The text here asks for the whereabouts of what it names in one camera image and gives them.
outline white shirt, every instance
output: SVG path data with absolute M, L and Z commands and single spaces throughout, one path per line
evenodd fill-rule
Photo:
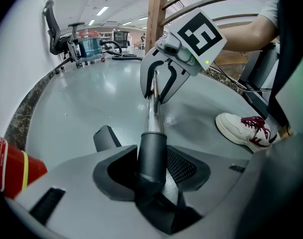
M 279 0 L 268 0 L 259 14 L 271 20 L 272 23 L 277 28 L 278 28 L 278 2 Z

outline wooden post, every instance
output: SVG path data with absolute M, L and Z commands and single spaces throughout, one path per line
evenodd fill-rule
M 167 0 L 150 0 L 148 8 L 148 20 L 146 29 L 145 51 L 149 52 L 155 42 L 162 37 L 163 26 L 160 24 L 165 20 L 166 10 L 162 9 Z

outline chair armrest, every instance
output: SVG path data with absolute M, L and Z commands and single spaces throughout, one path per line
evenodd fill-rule
M 74 39 L 76 38 L 76 29 L 77 29 L 77 26 L 79 25 L 84 25 L 85 23 L 84 22 L 77 22 L 77 23 L 72 23 L 72 24 L 69 24 L 68 27 L 73 27 L 73 30 L 72 30 L 72 35 L 74 37 Z

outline white sneaker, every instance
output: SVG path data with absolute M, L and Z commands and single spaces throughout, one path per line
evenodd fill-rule
M 235 144 L 248 146 L 253 152 L 266 149 L 280 140 L 278 134 L 270 138 L 269 126 L 258 116 L 241 118 L 223 113 L 216 117 L 216 125 L 227 139 Z

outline yellow stripe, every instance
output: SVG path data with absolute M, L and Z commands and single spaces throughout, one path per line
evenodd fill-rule
M 27 187 L 27 178 L 28 178 L 28 157 L 27 154 L 23 152 L 24 156 L 24 170 L 23 170 L 23 182 L 22 182 L 22 190 Z

